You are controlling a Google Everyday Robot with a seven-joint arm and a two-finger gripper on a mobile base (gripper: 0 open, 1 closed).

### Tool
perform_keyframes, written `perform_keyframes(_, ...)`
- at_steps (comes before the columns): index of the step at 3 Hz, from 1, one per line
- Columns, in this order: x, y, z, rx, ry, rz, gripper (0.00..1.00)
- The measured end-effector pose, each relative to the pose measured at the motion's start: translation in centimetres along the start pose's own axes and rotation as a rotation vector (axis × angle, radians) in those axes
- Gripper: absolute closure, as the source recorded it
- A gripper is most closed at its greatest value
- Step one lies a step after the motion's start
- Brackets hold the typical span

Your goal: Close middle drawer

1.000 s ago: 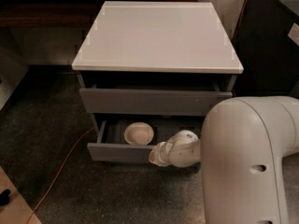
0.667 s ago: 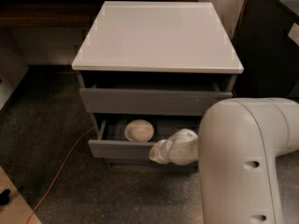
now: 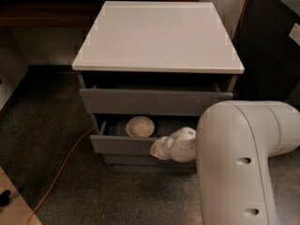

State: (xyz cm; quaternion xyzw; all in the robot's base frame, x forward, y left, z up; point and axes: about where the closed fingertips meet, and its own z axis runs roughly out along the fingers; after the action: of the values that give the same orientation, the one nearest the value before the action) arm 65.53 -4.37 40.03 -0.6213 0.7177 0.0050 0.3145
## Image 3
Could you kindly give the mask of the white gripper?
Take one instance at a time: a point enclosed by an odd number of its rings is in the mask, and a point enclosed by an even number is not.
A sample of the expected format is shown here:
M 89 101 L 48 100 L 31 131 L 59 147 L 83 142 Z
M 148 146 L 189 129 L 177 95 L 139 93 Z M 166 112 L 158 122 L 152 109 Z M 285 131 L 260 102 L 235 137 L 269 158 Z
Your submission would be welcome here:
M 150 154 L 155 158 L 170 159 L 170 148 L 174 142 L 171 137 L 161 137 L 157 139 L 150 147 Z

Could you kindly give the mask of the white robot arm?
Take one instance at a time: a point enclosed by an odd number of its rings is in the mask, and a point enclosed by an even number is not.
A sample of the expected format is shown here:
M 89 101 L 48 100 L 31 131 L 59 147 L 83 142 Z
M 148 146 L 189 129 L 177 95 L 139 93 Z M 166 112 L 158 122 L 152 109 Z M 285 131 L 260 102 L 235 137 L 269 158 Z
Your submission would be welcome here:
M 158 159 L 196 161 L 202 225 L 278 225 L 268 159 L 300 144 L 300 112 L 279 101 L 224 101 L 196 129 L 157 139 Z

